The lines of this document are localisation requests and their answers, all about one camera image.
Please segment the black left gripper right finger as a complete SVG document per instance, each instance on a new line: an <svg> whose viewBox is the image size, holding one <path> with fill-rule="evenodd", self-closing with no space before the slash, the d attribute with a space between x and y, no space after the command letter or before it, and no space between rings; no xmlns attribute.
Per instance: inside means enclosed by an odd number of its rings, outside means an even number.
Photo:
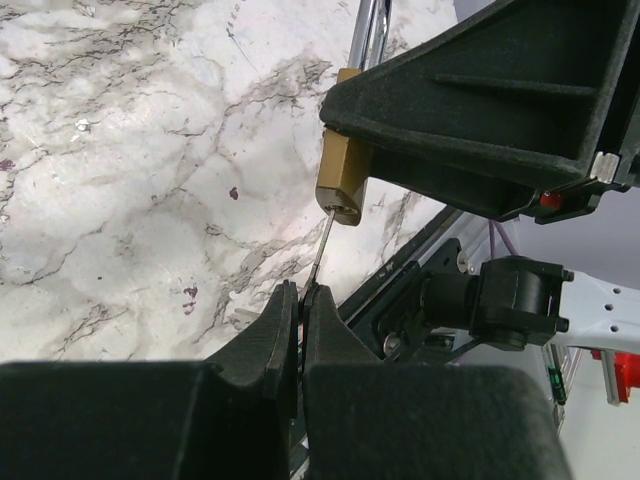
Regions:
<svg viewBox="0 0 640 480"><path fill-rule="evenodd" d="M517 369L380 361L331 290L306 296L311 479L568 479L547 401Z"/></svg>

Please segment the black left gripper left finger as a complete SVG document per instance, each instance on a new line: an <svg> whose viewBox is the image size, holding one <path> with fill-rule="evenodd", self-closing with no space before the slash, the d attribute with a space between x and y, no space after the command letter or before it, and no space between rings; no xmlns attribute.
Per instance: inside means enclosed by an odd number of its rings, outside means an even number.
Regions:
<svg viewBox="0 0 640 480"><path fill-rule="evenodd" d="M5 479L285 479L298 292L205 360L1 368Z"/></svg>

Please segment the brass padlock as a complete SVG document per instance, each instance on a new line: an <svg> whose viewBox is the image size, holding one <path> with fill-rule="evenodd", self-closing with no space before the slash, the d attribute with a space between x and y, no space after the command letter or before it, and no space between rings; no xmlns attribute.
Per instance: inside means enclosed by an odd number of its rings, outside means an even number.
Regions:
<svg viewBox="0 0 640 480"><path fill-rule="evenodd" d="M338 82L349 80L382 62L391 9L390 0L360 3L348 63L339 70ZM315 196L331 221L345 226L360 223L371 156L371 146L325 130Z"/></svg>

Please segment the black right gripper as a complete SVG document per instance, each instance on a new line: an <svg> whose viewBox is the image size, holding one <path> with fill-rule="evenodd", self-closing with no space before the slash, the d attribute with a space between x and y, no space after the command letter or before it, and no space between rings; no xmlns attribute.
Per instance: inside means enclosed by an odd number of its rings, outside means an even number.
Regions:
<svg viewBox="0 0 640 480"><path fill-rule="evenodd" d="M337 82L326 129L377 178L494 221L551 224L639 184L639 3L496 1Z"/></svg>

